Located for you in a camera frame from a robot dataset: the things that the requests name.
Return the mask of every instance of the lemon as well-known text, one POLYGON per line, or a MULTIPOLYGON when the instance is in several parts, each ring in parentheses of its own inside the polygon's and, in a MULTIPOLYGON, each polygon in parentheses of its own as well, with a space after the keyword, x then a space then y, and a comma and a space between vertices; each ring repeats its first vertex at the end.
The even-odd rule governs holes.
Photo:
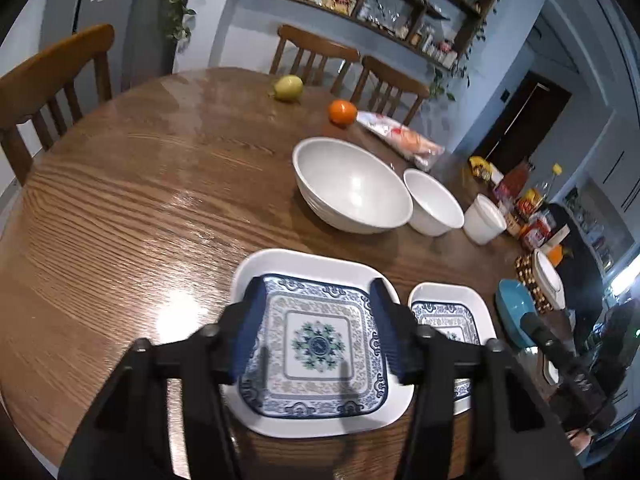
POLYGON ((273 86, 273 91, 278 101, 296 101, 301 95, 303 90, 302 79, 295 75, 286 75, 278 79, 278 82, 273 86))

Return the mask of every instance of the orange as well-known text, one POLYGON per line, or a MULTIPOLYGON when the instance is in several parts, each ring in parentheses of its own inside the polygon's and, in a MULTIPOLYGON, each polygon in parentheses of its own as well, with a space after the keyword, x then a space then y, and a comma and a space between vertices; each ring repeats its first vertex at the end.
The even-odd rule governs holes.
POLYGON ((329 105, 329 119, 337 126, 349 126, 358 116, 358 109, 348 101, 338 99, 329 105))

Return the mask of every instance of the sauce bottle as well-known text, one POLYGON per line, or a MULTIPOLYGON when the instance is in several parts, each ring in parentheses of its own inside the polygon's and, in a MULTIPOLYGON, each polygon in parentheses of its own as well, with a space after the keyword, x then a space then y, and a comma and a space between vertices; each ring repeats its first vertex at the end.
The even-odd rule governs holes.
POLYGON ((533 187, 527 189, 522 197, 516 204, 518 213, 522 215, 525 220, 529 220, 529 217, 535 213, 545 199, 549 196, 549 192, 556 180, 556 177, 562 173, 562 168, 558 163, 554 164, 552 168, 551 176, 544 178, 534 184, 533 187))

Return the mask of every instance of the white bowl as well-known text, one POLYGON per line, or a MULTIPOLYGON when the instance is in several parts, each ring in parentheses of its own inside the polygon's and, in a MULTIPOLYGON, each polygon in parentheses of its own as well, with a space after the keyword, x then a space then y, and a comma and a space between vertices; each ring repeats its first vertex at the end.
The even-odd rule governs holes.
POLYGON ((293 150, 300 193, 329 225, 372 234, 406 224, 414 210, 400 178, 371 153, 343 140, 312 137, 293 150))
POLYGON ((463 228, 476 244, 485 245, 507 228, 507 222, 494 203, 479 194, 466 210, 463 228))
POLYGON ((427 236, 440 236, 462 227, 465 214, 446 187, 418 170, 406 170, 403 177, 414 199, 414 214, 409 220, 411 227, 427 236))

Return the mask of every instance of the white plate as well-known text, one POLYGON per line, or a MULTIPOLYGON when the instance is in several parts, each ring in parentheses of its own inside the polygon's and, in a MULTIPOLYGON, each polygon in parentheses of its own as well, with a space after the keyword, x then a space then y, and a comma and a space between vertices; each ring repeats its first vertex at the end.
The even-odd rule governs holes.
POLYGON ((380 352, 369 310, 371 267, 267 249, 236 269, 231 301, 254 276, 268 300, 254 352, 237 384, 224 386, 229 409, 251 430, 311 438, 375 430, 407 409, 412 386, 398 384, 380 352))
MULTIPOLYGON (((468 286, 424 282, 411 291, 408 304, 420 324, 430 324, 450 339, 483 345, 495 338, 489 310, 468 286)), ((471 407, 470 388, 470 380, 456 379, 456 415, 471 407)))

